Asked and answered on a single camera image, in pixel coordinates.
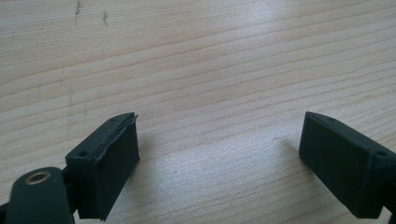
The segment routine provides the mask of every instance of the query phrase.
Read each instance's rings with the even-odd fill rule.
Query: wooden table
[[[106,223],[387,223],[298,146],[313,111],[396,150],[395,48],[394,0],[2,2],[0,203],[134,111],[141,162]]]

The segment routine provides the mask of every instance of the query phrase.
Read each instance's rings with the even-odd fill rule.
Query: small hole
[[[378,156],[387,156],[387,153],[385,153],[383,151],[377,151],[375,154]]]
[[[49,177],[50,177],[50,172],[38,172],[27,177],[25,180],[25,184],[36,185],[45,181]]]
[[[86,151],[81,151],[81,152],[78,153],[78,155],[79,155],[80,157],[85,157],[86,155],[88,155],[88,152],[86,152]]]

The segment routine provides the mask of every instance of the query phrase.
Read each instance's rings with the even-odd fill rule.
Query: screw hole
[[[387,156],[387,153],[385,153],[385,152],[383,152],[383,151],[377,151],[375,154],[376,154],[377,156],[381,156],[381,157]]]
[[[36,185],[41,182],[44,182],[46,179],[50,177],[50,172],[38,172],[26,178],[25,184],[27,185]]]
[[[86,151],[80,151],[80,152],[78,153],[78,155],[79,155],[80,157],[85,157],[86,155],[88,155],[88,152],[86,152]]]

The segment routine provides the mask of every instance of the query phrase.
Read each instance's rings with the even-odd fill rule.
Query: light wooden surface
[[[2,2],[0,203],[134,111],[141,162],[106,223],[387,223],[297,150],[305,111],[396,150],[395,48],[394,0]]]

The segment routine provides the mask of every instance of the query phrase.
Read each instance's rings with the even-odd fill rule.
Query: dark green plastic part
[[[61,170],[47,167],[21,176],[12,187],[5,223],[74,223]]]
[[[394,192],[395,154],[336,119],[306,112],[300,157],[356,217],[378,218]]]
[[[66,155],[70,178],[79,185],[80,218],[106,220],[140,159],[135,120],[134,113],[109,119]]]

